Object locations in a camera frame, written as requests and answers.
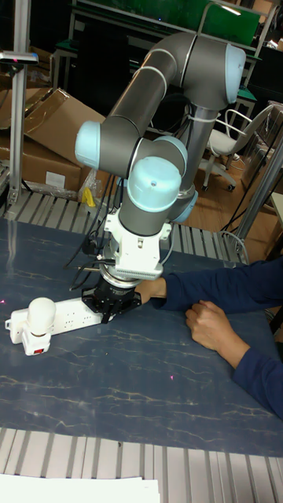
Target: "white chair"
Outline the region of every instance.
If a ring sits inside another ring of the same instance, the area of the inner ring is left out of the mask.
[[[210,159],[209,160],[202,159],[200,166],[199,166],[200,169],[205,170],[204,184],[202,186],[203,191],[206,192],[208,190],[208,180],[209,180],[211,172],[216,173],[216,174],[220,174],[221,176],[223,176],[229,182],[227,189],[230,192],[232,192],[232,190],[234,190],[234,188],[236,187],[236,182],[228,173],[226,173],[226,169],[228,169],[230,162],[233,159],[233,155],[235,153],[239,152],[248,143],[248,140],[250,139],[252,134],[258,129],[260,124],[265,120],[265,118],[271,112],[272,108],[273,108],[273,105],[269,105],[264,110],[262,110],[253,120],[244,116],[242,113],[238,112],[237,110],[233,110],[230,108],[229,110],[226,110],[225,122],[223,122],[222,120],[219,120],[219,119],[216,120],[216,122],[224,124],[224,126],[226,126],[226,134],[221,133],[220,131],[217,131],[216,129],[213,129],[211,132],[211,135],[209,137],[208,144],[207,144],[207,149],[209,149],[211,151]],[[228,124],[228,113],[229,112],[237,114],[249,122],[249,124],[246,126],[246,128],[243,131]],[[239,134],[239,137],[237,140],[233,140],[230,137],[230,130],[231,129],[235,130]],[[215,158],[219,157],[219,156],[229,156],[230,157],[226,166],[224,166],[223,164],[220,164],[220,163],[215,163]]]

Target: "blue shirt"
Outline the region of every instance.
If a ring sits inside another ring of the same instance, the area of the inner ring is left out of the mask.
[[[162,308],[187,311],[210,300],[227,314],[248,313],[283,304],[283,257],[235,269],[169,274]],[[269,411],[283,419],[283,364],[250,348],[233,380]]]

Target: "plastic bag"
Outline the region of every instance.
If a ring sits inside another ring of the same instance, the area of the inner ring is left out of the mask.
[[[82,184],[79,192],[78,192],[78,201],[81,203],[83,199],[83,192],[88,188],[91,191],[93,199],[95,197],[100,197],[102,192],[102,181],[96,179],[96,171],[91,170],[87,175],[84,183]]]

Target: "white paper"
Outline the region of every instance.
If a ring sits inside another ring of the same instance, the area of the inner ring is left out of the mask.
[[[9,503],[160,503],[156,480],[37,479],[0,475],[1,501]]]
[[[63,174],[51,173],[51,171],[46,172],[46,184],[52,187],[58,187],[58,189],[64,189],[66,177]]]

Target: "electrical outlet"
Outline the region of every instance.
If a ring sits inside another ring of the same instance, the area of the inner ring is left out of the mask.
[[[61,300],[56,302],[56,315],[51,335],[83,329],[101,323],[102,314],[94,313],[81,299]],[[9,330],[13,344],[22,342],[23,325],[28,317],[28,309],[14,311],[6,321],[5,328]]]

